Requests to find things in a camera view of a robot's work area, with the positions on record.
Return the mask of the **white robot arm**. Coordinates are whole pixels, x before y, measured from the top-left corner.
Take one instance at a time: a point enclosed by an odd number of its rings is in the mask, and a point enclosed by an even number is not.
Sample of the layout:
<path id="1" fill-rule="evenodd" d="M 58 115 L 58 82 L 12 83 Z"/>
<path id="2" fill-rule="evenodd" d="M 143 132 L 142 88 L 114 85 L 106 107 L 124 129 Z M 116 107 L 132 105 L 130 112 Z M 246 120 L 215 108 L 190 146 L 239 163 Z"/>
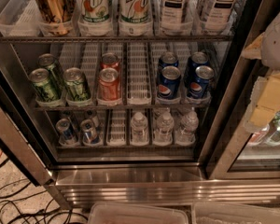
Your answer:
<path id="1" fill-rule="evenodd" d="M 254 83 L 250 103 L 244 117 L 247 132 L 259 132 L 269 124 L 280 110 L 280 12 L 241 54 L 242 57 L 261 60 L 273 72 L 266 77 L 258 77 Z"/>

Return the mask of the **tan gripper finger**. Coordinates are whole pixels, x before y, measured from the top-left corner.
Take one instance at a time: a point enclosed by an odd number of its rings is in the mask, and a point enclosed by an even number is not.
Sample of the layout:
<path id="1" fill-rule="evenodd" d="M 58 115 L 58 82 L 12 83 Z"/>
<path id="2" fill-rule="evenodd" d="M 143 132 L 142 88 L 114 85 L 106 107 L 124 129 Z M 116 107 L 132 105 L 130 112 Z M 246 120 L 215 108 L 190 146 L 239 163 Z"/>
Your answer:
<path id="1" fill-rule="evenodd" d="M 258 77 L 244 115 L 244 128 L 255 133 L 269 124 L 280 110 L 280 71 Z"/>
<path id="2" fill-rule="evenodd" d="M 261 44 L 264 34 L 260 34 L 250 45 L 241 53 L 241 56 L 249 60 L 261 59 Z"/>

